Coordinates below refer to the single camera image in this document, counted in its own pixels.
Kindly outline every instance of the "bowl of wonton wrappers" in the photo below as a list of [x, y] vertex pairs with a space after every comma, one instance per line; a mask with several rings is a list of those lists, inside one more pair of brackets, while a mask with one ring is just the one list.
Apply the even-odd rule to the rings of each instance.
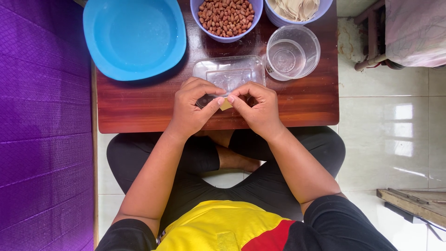
[[327, 12], [333, 0], [265, 0], [268, 19], [277, 27], [305, 25]]

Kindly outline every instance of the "clear plastic container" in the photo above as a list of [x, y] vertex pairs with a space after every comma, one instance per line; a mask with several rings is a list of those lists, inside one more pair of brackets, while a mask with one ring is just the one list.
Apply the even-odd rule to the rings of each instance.
[[[263, 61], [256, 55], [201, 59], [195, 63], [192, 75], [225, 89], [222, 97], [248, 81], [266, 86]], [[203, 108], [216, 97], [206, 94], [197, 100], [197, 106]]]
[[286, 25], [276, 30], [266, 46], [265, 68], [277, 80], [299, 79], [318, 65], [321, 46], [316, 35], [302, 25]]

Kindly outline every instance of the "water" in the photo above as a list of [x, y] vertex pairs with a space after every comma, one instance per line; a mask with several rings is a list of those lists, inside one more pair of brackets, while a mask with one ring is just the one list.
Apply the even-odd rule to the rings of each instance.
[[306, 61], [302, 47], [290, 39], [274, 42], [268, 50], [268, 57], [273, 71], [290, 78], [299, 75]]

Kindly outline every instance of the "bowl of peanuts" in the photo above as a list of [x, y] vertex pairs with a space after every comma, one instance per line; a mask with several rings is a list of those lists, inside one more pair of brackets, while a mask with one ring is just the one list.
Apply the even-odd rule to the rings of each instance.
[[232, 43], [259, 22], [263, 0], [190, 0], [197, 25], [212, 39]]

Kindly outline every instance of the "transparent lid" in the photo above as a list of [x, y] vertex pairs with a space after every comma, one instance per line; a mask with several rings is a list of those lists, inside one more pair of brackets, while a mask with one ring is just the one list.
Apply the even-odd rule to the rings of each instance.
[[[256, 55], [201, 59], [194, 65], [193, 76], [225, 89], [222, 97], [248, 81], [266, 86], [263, 60]], [[203, 108], [216, 97], [206, 94], [197, 100], [197, 106]]]

